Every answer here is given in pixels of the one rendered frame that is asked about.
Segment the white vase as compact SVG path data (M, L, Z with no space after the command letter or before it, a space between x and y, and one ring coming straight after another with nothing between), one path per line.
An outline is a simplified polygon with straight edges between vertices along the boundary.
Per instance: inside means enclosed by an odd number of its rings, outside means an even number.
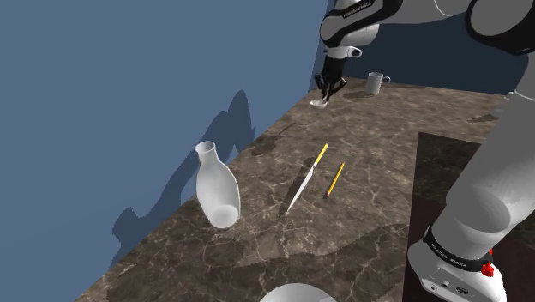
M200 168L196 175L196 196L208 221L216 228L232 227L240 217L240 194L237 180L219 159L213 142L195 146Z

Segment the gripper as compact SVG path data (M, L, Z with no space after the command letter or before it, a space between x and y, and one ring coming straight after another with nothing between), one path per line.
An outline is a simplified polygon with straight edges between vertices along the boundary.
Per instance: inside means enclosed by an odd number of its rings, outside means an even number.
M344 58L326 56L322 74L315 74L316 86L322 94L327 94L327 101L347 84L347 81L342 78L345 62Z

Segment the yellow-handled knife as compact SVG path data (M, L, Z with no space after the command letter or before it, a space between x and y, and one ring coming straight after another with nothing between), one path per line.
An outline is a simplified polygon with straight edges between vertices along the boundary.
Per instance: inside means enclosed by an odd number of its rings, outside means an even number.
M296 202L296 200L301 196L302 192L304 191L305 187L307 186L308 182L310 181L313 173L314 173L314 170L316 169L317 165L319 164L319 162L321 161L321 158L322 156L325 154L326 150L328 149L328 144L326 143L323 148L322 148L322 151L318 154L318 156L316 157L316 160L315 162L313 163L313 165L311 166L311 168L309 169L308 173L306 174L303 182L300 184L297 192L295 193L294 197L292 198L292 201L288 207L288 209L286 210L286 212L289 212L292 208L292 206L294 205L294 203Z

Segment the yellow pencil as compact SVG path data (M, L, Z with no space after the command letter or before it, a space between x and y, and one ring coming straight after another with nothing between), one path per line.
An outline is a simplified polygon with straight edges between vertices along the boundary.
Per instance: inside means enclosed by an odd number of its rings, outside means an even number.
M342 163L340 164L340 166L339 166L337 172L335 173L334 178L333 178L331 184L330 184L329 187L328 187L328 190L327 190L327 192L326 192L326 194L325 194L325 197L330 197L330 194L332 193L332 191L333 191L333 189L334 189L334 186L336 185L337 180L338 180L338 178L339 178L341 172L342 172L343 169L344 169L344 166L345 166L345 162L342 162Z

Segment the white bowl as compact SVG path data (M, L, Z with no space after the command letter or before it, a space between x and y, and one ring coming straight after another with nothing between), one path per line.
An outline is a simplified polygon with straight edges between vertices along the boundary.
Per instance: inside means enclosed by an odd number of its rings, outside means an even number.
M259 302L336 302L318 287L303 283L288 283L276 287Z

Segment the white mug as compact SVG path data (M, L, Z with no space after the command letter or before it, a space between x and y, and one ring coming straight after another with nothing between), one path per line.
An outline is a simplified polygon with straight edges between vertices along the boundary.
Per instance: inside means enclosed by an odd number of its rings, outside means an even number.
M384 81L389 84L391 82L391 77L380 72L370 72L366 80L365 93L371 95L378 94Z

